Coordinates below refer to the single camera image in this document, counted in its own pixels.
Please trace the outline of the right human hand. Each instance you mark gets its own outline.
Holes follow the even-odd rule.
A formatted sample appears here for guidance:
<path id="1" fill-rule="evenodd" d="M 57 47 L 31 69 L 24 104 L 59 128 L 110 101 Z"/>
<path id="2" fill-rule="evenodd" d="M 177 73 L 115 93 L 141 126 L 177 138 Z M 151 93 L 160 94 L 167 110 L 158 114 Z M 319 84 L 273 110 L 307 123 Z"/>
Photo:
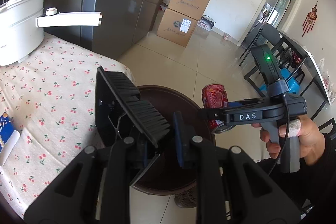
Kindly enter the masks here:
<path id="1" fill-rule="evenodd" d="M 290 121 L 288 137 L 299 138 L 299 154 L 307 165 L 314 165 L 325 150 L 325 137 L 317 125 L 306 115 Z M 276 159 L 280 153 L 280 145 L 270 141 L 270 133 L 262 128 L 260 139 L 266 143 L 266 149 L 271 158 Z"/>

